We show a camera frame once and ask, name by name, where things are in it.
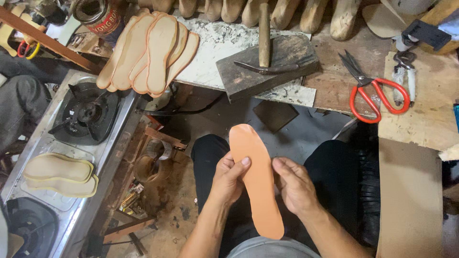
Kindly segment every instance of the stove burner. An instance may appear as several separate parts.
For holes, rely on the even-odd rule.
[[[54,212],[26,197],[9,200],[6,206],[9,231],[24,239],[23,246],[13,258],[48,257],[58,225]]]
[[[77,119],[80,122],[94,122],[101,117],[101,107],[97,102],[80,103],[77,106]]]
[[[103,142],[115,121],[120,98],[116,92],[99,89],[95,83],[68,85],[53,128],[57,140],[78,145]]]

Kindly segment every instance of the red label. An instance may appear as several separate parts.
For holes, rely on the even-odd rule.
[[[104,21],[95,26],[87,27],[90,31],[96,34],[108,34],[117,28],[119,22],[120,17],[118,15],[118,12],[114,9],[111,9]]]

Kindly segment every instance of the red-handled scissors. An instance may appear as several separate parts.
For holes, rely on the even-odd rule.
[[[409,94],[405,90],[404,87],[402,87],[398,83],[395,83],[393,81],[386,80],[383,78],[372,79],[372,78],[366,77],[365,74],[360,69],[360,67],[358,66],[357,61],[355,61],[355,59],[349,54],[347,50],[345,50],[345,52],[346,52],[346,57],[338,53],[341,58],[341,61],[343,62],[344,66],[349,70],[349,72],[352,74],[352,76],[358,81],[358,85],[352,88],[351,96],[349,98],[349,106],[351,107],[351,111],[352,111],[352,114],[354,114],[354,116],[356,116],[358,119],[360,119],[361,121],[365,123],[378,123],[379,121],[381,121],[381,112],[379,111],[376,104],[371,100],[371,98],[365,93],[363,89],[363,87],[369,84],[372,84],[374,86],[374,88],[376,89],[376,92],[379,95],[379,98],[381,98],[382,103],[387,107],[389,112],[391,112],[392,114],[405,113],[409,109]],[[401,109],[395,109],[394,107],[392,107],[392,105],[387,100],[386,95],[384,95],[384,92],[382,92],[382,88],[379,85],[379,83],[387,84],[391,87],[394,87],[402,93],[403,107]],[[371,109],[373,109],[373,111],[376,113],[376,119],[364,118],[357,112],[357,110],[355,109],[355,105],[354,105],[354,99],[355,99],[355,95],[357,94],[357,91],[362,95],[364,100],[368,103]]]

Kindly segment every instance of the orange insole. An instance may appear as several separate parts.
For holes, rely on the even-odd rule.
[[[257,232],[264,237],[280,239],[284,223],[274,198],[274,177],[271,158],[258,134],[248,124],[233,126],[229,131],[229,148],[234,162],[250,157],[252,165],[242,180],[252,207]]]

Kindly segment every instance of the leg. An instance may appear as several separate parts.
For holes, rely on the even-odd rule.
[[[228,151],[228,143],[216,135],[203,136],[193,145],[191,159],[194,163],[199,213],[209,196],[217,163]],[[249,195],[244,190],[229,210],[219,257],[225,257],[234,247],[256,236],[259,234],[253,225]]]
[[[41,83],[60,84],[69,69],[86,71],[82,67],[72,62],[59,59],[35,57],[27,60],[20,57],[12,57],[10,54],[0,51],[0,73],[7,78],[18,75],[32,75]]]
[[[0,154],[20,135],[30,137],[51,96],[36,78],[20,75],[0,87]]]
[[[341,141],[329,140],[317,147],[304,166],[314,183],[319,202],[353,236],[357,233],[358,157]],[[283,202],[278,202],[286,236],[319,253],[306,228]]]

